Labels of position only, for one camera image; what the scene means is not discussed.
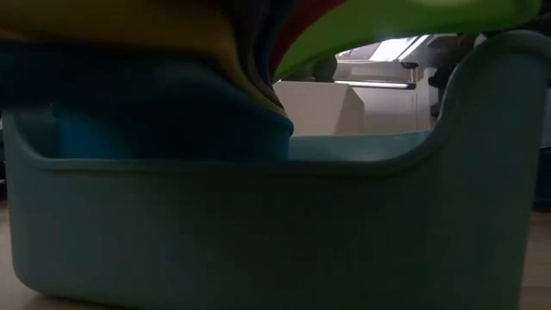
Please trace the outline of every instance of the blue fabric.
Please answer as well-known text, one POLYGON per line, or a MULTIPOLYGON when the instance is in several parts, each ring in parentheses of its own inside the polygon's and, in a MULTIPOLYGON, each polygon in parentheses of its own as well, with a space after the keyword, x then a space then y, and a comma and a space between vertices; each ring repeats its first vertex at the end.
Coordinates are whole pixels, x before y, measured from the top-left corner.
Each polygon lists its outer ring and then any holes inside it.
POLYGON ((54 103, 64 158, 285 159, 289 119, 190 56, 0 44, 0 102, 54 103))

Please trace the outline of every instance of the yellow fabric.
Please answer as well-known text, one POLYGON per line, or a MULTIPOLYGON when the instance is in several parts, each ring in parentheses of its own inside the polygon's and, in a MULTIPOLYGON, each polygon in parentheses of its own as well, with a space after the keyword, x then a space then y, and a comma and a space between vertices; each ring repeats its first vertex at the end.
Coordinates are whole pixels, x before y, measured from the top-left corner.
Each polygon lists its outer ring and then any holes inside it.
POLYGON ((85 40, 211 55, 241 90, 264 107, 285 115, 243 72, 229 17, 206 3, 208 1, 10 0, 0 3, 0 28, 40 39, 85 40))
POLYGON ((29 41, 28 38, 26 38, 22 34, 18 34, 12 31, 2 30, 0 29, 0 40, 13 40, 13 41, 29 41))

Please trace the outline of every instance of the green fabric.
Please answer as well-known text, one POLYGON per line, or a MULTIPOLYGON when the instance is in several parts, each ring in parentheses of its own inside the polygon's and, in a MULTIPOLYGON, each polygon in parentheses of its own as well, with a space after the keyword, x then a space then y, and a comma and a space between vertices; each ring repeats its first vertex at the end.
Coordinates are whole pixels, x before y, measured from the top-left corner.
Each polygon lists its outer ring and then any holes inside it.
POLYGON ((275 80, 326 55, 390 37, 513 28, 535 16, 541 3, 541 0, 349 0, 313 24, 291 46, 275 80))

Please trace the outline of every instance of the floor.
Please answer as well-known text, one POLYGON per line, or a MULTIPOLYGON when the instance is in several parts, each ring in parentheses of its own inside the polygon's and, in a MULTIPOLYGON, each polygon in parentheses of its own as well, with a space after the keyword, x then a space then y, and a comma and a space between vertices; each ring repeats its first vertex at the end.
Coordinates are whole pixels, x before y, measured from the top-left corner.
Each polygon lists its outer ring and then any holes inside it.
POLYGON ((551 214, 532 215, 520 309, 551 309, 551 214))
MULTIPOLYGON (((0 202, 0 305, 2 310, 119 309, 36 294, 25 288, 11 268, 7 208, 0 202)), ((524 269, 520 310, 551 309, 551 214, 534 214, 524 269)))

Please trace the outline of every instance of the red fabric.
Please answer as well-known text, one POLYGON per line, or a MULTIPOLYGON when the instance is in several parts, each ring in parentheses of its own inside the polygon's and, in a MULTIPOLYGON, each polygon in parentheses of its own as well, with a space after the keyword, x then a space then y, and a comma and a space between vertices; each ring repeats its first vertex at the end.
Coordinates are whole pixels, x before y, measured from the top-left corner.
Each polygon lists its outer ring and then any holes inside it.
POLYGON ((291 13, 275 40, 269 62, 270 73, 276 72, 287 50, 308 27, 346 1, 302 0, 300 6, 291 13))

